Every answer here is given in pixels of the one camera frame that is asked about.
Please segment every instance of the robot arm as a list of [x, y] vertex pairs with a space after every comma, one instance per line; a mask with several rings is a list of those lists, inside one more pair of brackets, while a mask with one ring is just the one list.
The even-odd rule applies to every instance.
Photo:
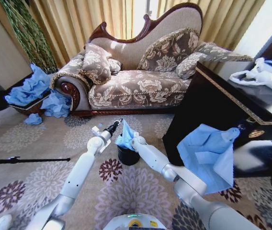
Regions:
[[110, 138], [122, 120], [115, 121], [103, 132], [100, 132], [97, 127], [92, 128], [95, 137], [88, 141], [88, 151], [83, 153], [76, 162], [59, 195], [37, 212], [26, 230], [64, 229], [65, 222], [57, 217], [66, 214], [71, 209], [94, 164], [95, 154], [102, 153], [111, 143]]
[[206, 184], [185, 167], [172, 165], [162, 152], [148, 145], [138, 133], [134, 133], [132, 147], [153, 170], [168, 181], [175, 181], [175, 193], [185, 205], [199, 213], [207, 230], [259, 230], [231, 207], [203, 199]]

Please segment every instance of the cabinet handle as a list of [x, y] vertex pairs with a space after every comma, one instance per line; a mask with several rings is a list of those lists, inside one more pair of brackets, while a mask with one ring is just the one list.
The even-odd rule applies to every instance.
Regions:
[[264, 130], [253, 130], [249, 133], [249, 138], [257, 138], [265, 133]]

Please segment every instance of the carpet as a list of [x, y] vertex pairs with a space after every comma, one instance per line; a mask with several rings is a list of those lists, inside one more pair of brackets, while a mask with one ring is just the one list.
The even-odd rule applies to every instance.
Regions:
[[[92, 137], [91, 128], [105, 128], [122, 116], [92, 119], [44, 117], [37, 126], [23, 124], [25, 116], [12, 108], [0, 111], [0, 159], [67, 158], [70, 162], [33, 162], [0, 165], [0, 217], [12, 214], [12, 230], [22, 230], [40, 207], [61, 190], [65, 178]], [[173, 115], [125, 115], [132, 129], [165, 153], [162, 136]], [[102, 229], [113, 217], [127, 213], [156, 216], [169, 229], [204, 230], [198, 214], [179, 201], [173, 184], [143, 160], [125, 166], [118, 160], [114, 134], [111, 145], [96, 155], [95, 164], [73, 208], [62, 217], [66, 229]], [[228, 204], [262, 230], [272, 230], [270, 178], [236, 179], [233, 188], [208, 195], [209, 201]]]

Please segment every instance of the white plastic bag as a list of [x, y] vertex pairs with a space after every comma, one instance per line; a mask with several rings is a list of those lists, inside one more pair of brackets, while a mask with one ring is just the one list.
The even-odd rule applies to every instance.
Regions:
[[[266, 85], [272, 89], [272, 66], [264, 63], [264, 58], [258, 58], [255, 61], [255, 67], [253, 69], [244, 70], [231, 74], [230, 80], [240, 85]], [[238, 76], [245, 74], [246, 79], [254, 79], [250, 81], [240, 80]]]

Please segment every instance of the sofa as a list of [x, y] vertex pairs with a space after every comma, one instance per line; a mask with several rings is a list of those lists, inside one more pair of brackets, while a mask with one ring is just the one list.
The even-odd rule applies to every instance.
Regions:
[[111, 58], [121, 63], [120, 71], [105, 83], [95, 83], [81, 74], [86, 45], [84, 50], [55, 75], [51, 88], [71, 97], [72, 114], [93, 116], [171, 113], [182, 101], [195, 72], [197, 61], [250, 60], [249, 57], [233, 54], [213, 43], [192, 40], [190, 32], [189, 46], [193, 48], [193, 53], [180, 54], [182, 64], [177, 65], [172, 71], [167, 71], [171, 68], [163, 69], [163, 67], [146, 70], [148, 62], [144, 62], [143, 58], [153, 42], [161, 41], [167, 35], [184, 28], [200, 35], [203, 17], [197, 5], [182, 3], [171, 8], [155, 21], [147, 14], [144, 19], [144, 28], [138, 36], [130, 40], [117, 39], [108, 34], [105, 22], [93, 31], [88, 44], [101, 47], [110, 54]]

